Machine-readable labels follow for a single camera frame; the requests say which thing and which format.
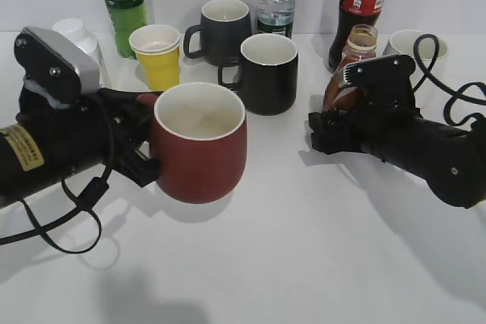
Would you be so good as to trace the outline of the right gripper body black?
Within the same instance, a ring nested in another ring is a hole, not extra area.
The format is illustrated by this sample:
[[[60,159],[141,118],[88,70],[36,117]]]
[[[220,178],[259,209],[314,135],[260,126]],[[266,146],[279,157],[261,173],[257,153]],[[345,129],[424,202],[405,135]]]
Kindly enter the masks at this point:
[[[423,156],[425,123],[411,87],[385,85],[366,91],[366,97],[348,111],[331,109],[308,115],[312,148],[327,155]]]

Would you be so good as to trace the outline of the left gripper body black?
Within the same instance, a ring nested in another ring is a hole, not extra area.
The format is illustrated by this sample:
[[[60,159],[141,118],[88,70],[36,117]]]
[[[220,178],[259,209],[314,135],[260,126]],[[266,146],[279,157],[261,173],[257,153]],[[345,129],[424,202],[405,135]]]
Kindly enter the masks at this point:
[[[140,153],[147,141],[151,109],[138,94],[100,89],[67,109],[22,89],[18,122],[32,136],[44,163],[19,180],[21,187],[49,187],[61,179],[104,164],[145,187],[158,178],[159,162]]]

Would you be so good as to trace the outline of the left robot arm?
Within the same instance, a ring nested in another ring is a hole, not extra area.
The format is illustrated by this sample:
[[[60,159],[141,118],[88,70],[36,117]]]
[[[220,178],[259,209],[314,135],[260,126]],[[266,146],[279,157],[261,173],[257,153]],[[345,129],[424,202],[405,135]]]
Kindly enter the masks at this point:
[[[154,182],[159,162],[140,152],[150,137],[153,108],[138,96],[102,88],[54,109],[23,91],[15,124],[1,129],[1,205],[99,164],[139,187]]]

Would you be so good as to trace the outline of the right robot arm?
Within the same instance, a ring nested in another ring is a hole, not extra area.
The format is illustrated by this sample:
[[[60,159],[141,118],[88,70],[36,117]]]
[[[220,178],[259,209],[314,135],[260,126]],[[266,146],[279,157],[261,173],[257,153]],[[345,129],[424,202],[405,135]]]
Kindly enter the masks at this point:
[[[311,112],[308,123],[319,152],[374,156],[425,180],[451,206],[485,200],[485,123],[464,131],[427,120],[409,87],[370,87],[352,110]]]

